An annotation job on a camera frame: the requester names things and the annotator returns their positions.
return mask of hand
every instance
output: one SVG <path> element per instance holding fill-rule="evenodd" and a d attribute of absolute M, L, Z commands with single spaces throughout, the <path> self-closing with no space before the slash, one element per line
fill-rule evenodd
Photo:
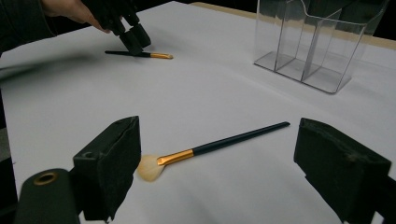
<path fill-rule="evenodd" d="M 105 33 L 110 33 L 109 30 L 105 30 L 100 26 L 99 22 L 81 0 L 41 0 L 41 6 L 46 16 L 64 16 L 79 23 L 87 22 Z"/>

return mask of plastic container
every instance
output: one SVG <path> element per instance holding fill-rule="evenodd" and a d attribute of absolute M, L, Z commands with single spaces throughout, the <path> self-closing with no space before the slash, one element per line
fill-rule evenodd
<path fill-rule="evenodd" d="M 259 0 L 255 64 L 328 93 L 353 74 L 389 0 Z"/>

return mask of white table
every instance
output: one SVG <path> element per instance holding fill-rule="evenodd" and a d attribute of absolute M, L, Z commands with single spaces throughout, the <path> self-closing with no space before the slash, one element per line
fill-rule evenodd
<path fill-rule="evenodd" d="M 111 122 L 140 117 L 143 154 L 166 155 L 289 121 L 289 128 L 135 176 L 114 223 L 339 223 L 293 162 L 300 118 L 326 122 L 396 161 L 396 52 L 367 49 L 335 95 L 253 65 L 255 21 L 176 2 L 138 14 L 147 51 L 105 55 L 114 35 L 86 28 L 3 54 L 1 89 L 15 176 L 73 167 Z M 390 174 L 396 178 L 396 169 Z"/>

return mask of brush bristles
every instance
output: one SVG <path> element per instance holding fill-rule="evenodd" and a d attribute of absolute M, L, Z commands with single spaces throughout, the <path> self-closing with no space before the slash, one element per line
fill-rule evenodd
<path fill-rule="evenodd" d="M 165 166 L 158 165 L 158 156 L 144 155 L 137 166 L 137 173 L 148 182 L 153 182 L 160 176 Z"/>

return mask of brush handle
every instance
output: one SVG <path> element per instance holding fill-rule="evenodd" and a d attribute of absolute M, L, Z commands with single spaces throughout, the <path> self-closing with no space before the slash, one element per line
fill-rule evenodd
<path fill-rule="evenodd" d="M 233 137 L 228 137 L 228 138 L 216 141 L 216 142 L 208 143 L 208 144 L 205 144 L 200 147 L 195 147 L 192 149 L 192 151 L 193 151 L 194 156 L 202 155 L 207 152 L 211 152 L 211 151 L 223 148 L 223 147 L 227 147 L 227 146 L 230 146 L 230 145 L 233 145 L 236 143 L 246 141 L 250 138 L 257 137 L 257 136 L 260 136 L 265 133 L 273 132 L 275 130 L 287 127 L 289 125 L 290 125 L 290 123 L 288 123 L 286 121 L 281 122 L 281 123 L 271 125 L 271 126 L 268 126 L 265 128 L 261 128 L 261 129 L 255 130 L 255 131 L 251 131 L 248 133 L 241 133 L 241 134 L 238 134 Z"/>

